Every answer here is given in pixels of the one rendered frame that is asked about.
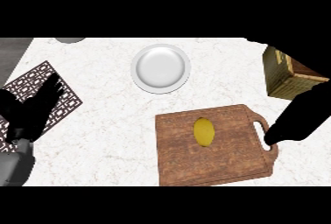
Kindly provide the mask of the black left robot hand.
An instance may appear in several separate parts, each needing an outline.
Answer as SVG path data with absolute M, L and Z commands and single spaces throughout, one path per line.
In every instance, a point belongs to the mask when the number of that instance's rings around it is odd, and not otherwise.
M 0 89 L 0 116 L 9 122 L 4 141 L 12 144 L 19 139 L 31 143 L 40 138 L 47 118 L 63 94 L 59 75 L 53 73 L 46 79 L 35 95 L 20 102 L 15 95 Z

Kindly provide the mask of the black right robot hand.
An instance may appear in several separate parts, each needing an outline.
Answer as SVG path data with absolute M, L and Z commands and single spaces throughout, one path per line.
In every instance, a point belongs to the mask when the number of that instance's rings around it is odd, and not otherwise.
M 289 38 L 247 37 L 247 40 L 273 46 L 329 79 L 292 99 L 263 136 L 267 145 L 283 140 L 301 141 L 331 116 L 331 56 L 322 54 L 331 47 Z

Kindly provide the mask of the wicker basket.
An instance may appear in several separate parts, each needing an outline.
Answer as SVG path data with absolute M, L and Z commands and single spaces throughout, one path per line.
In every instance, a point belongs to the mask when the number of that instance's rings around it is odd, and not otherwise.
M 263 73 L 267 95 L 285 100 L 292 100 L 316 84 L 329 81 L 272 46 L 263 51 Z

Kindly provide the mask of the yellow lemon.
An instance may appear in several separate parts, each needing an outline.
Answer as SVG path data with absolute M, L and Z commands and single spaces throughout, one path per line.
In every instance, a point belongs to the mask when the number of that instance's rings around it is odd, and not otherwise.
M 207 118 L 199 118 L 193 123 L 193 137 L 199 146 L 207 147 L 214 139 L 214 127 Z

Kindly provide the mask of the brown wooden cutting board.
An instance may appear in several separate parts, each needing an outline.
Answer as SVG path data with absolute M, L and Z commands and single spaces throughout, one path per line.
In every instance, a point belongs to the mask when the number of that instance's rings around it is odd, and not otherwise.
M 193 137 L 201 118 L 214 127 L 207 147 Z M 278 147 L 263 149 L 254 123 L 269 129 L 264 118 L 242 104 L 156 115 L 159 184 L 211 186 L 270 176 Z

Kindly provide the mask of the brown patterned placemat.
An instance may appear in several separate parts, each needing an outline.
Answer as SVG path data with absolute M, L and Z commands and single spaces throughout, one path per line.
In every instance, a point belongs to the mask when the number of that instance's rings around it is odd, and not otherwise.
M 46 60 L 40 65 L 37 65 L 29 71 L 26 71 L 20 76 L 18 76 L 9 83 L 4 84 L 3 89 L 7 90 L 15 98 L 23 102 L 28 97 L 32 97 L 40 89 L 43 82 L 46 81 L 50 74 L 56 72 L 49 61 Z M 57 79 L 65 90 L 59 97 L 56 106 L 50 112 L 49 119 L 46 122 L 46 127 L 43 133 L 47 133 L 50 129 L 57 125 L 63 118 L 74 112 L 78 106 L 83 104 L 74 90 L 66 84 L 63 78 Z M 16 146 L 6 142 L 6 130 L 9 122 L 0 116 L 0 152 L 15 152 Z

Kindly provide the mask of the grey round object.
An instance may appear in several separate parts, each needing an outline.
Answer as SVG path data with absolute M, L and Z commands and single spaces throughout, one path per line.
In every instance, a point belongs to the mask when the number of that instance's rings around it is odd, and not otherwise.
M 85 38 L 56 38 L 56 41 L 63 43 L 63 44 L 74 44 L 84 40 Z

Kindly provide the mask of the white round plate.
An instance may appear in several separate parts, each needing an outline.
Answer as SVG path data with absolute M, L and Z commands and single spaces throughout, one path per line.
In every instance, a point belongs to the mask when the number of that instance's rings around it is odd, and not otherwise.
M 192 64 L 184 51 L 174 45 L 155 44 L 136 54 L 130 76 L 136 86 L 155 95 L 176 91 L 190 77 Z

